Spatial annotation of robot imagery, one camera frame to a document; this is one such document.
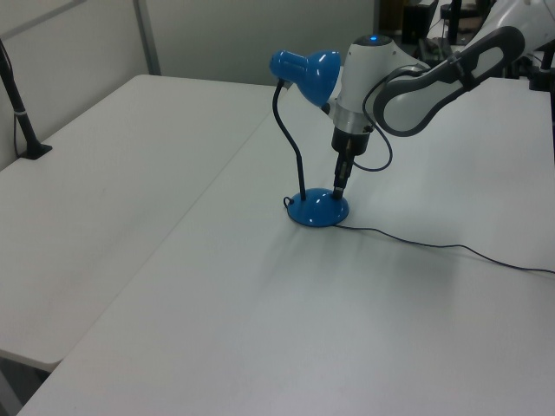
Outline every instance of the black flexible neck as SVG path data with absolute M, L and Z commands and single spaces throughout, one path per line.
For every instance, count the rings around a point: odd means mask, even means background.
M 306 190 L 304 188 L 303 157 L 301 156 L 301 151 L 298 150 L 297 143 L 295 143 L 295 140 L 291 137 L 291 135 L 285 128 L 284 123 L 281 121 L 281 117 L 279 117 L 279 112 L 278 112 L 278 97 L 279 97 L 279 93 L 281 92 L 281 88 L 284 87 L 284 84 L 285 84 L 285 81 L 281 79 L 277 82 L 276 92 L 274 93 L 274 98 L 271 102 L 271 108 L 274 112 L 274 117 L 276 118 L 277 125 L 279 126 L 279 128 L 281 128 L 281 131 L 284 133 L 285 137 L 291 144 L 291 147 L 293 147 L 295 154 L 297 155 L 298 187 L 301 194 L 301 200 L 305 201 Z

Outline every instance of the blue desk lamp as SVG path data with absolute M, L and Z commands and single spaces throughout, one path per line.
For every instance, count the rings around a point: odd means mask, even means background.
M 349 205 L 344 198 L 332 198 L 333 192 L 329 189 L 304 189 L 301 153 L 279 118 L 278 95 L 285 81 L 294 82 L 308 101 L 322 107 L 333 92 L 340 67 L 339 53 L 331 50 L 316 52 L 310 56 L 280 50 L 270 61 L 270 71 L 279 79 L 273 102 L 274 116 L 297 155 L 300 192 L 289 199 L 287 212 L 291 219 L 309 227 L 328 227 L 340 223 L 349 215 Z

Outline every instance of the equipment in background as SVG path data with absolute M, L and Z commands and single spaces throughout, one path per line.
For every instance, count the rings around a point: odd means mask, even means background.
M 0 40 L 0 76 L 2 77 L 3 85 L 6 88 L 6 92 L 10 97 L 11 106 L 14 108 L 14 115 L 19 121 L 19 126 L 23 131 L 25 140 L 27 141 L 27 150 L 21 154 L 17 155 L 25 159 L 37 160 L 44 154 L 52 150 L 52 146 L 44 145 L 35 136 L 35 131 L 31 126 L 31 121 L 27 115 L 27 110 L 23 105 L 21 95 L 17 91 L 16 80 L 14 79 L 13 68 L 11 67 L 10 58 L 8 53 Z
M 425 38 L 432 24 L 438 0 L 431 4 L 406 5 L 402 10 L 402 43 L 416 45 Z

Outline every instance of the power cord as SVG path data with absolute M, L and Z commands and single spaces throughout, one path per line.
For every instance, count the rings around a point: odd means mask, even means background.
M 481 253 L 479 253 L 476 250 L 471 249 L 470 247 L 464 245 L 464 244 L 446 244 L 446 245 L 437 245 L 437 244 L 426 244 L 426 243 L 419 243 L 417 241 L 411 241 L 411 240 L 407 240 L 405 238 L 400 238 L 400 237 L 396 237 L 393 236 L 391 234 L 388 234 L 385 231 L 381 231 L 378 230 L 377 228 L 369 228 L 369 227 L 348 227 L 347 225 L 334 225 L 336 228 L 341 228 L 343 230 L 351 230 L 351 231 L 374 231 L 374 232 L 378 232 L 386 237 L 389 238 L 393 238 L 394 240 L 400 241 L 402 243 L 405 244 L 412 244 L 412 245 L 419 245 L 421 247 L 430 247 L 433 249 L 452 249 L 452 248 L 462 248 L 468 251 L 471 251 L 473 254 L 475 254 L 476 256 L 482 257 L 484 259 L 486 259 L 489 262 L 498 264 L 499 266 L 504 266 L 504 267 L 508 267 L 510 269 L 516 269 L 516 270 L 521 270 L 521 271 L 537 271 L 537 272 L 542 272 L 542 273 L 550 273 L 552 275 L 555 275 L 555 270 L 549 270 L 549 269 L 534 269 L 534 268 L 528 268 L 528 267 L 519 267 L 519 266 L 515 266 L 513 264 L 509 264 L 509 263 L 503 263 L 500 262 L 499 260 L 495 260 L 491 257 L 485 256 Z
M 10 56 L 8 55 L 8 51 L 4 47 L 2 41 L 0 41 L 0 49 L 2 50 L 2 55 L 4 59 L 6 60 L 6 62 L 8 63 L 8 66 L 10 67 L 11 77 L 13 78 L 14 68 L 11 66 Z M 16 157 L 19 159 L 21 155 L 17 151 L 17 116 L 15 114 L 14 114 L 14 152 L 16 153 Z

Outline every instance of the white wall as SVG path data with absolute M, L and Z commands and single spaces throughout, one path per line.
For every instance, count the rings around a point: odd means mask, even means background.
M 40 141 L 133 76 L 147 73 L 133 0 L 87 0 L 7 39 L 4 45 Z M 15 157 L 13 110 L 0 86 L 3 169 Z M 18 136 L 21 151 L 20 130 Z
M 163 75 L 274 84 L 273 52 L 347 52 L 378 0 L 147 0 Z

